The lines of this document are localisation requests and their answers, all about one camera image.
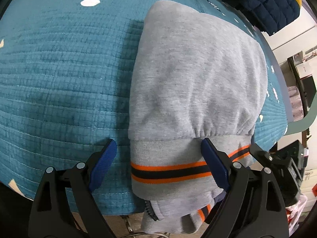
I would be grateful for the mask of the grey navy orange-striped sweatshirt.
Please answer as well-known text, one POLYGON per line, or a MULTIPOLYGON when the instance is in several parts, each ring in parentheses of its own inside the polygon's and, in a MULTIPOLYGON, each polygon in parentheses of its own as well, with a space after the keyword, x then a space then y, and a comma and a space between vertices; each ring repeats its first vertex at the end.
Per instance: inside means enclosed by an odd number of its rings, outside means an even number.
POLYGON ((196 232, 225 196, 202 154, 210 139, 249 166, 248 148, 268 86, 256 39, 173 1, 149 9, 135 60, 128 137, 133 193, 145 233, 196 232))

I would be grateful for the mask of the teal quilted bed cover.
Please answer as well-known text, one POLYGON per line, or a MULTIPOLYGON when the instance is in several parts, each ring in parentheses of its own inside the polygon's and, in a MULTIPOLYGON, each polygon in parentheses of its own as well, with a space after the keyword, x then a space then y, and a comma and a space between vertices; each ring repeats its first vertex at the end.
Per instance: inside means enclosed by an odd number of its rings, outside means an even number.
MULTIPOLYGON (((1 18, 1 181, 34 198, 48 166, 72 167, 107 139, 118 144, 94 193, 104 215, 141 213, 131 190, 128 97, 143 20, 159 0, 12 0, 1 18)), ((171 0, 236 25, 262 46, 268 92, 255 141, 286 132, 277 63, 264 38, 220 0, 171 0)))

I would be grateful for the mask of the yellow and navy puffer jacket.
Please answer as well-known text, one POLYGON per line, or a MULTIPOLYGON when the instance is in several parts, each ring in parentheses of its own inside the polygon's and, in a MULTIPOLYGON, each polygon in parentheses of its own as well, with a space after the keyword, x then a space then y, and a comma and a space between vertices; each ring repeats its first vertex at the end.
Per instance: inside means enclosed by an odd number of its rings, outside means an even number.
POLYGON ((302 0, 222 0, 261 32, 274 35, 300 15, 302 0))

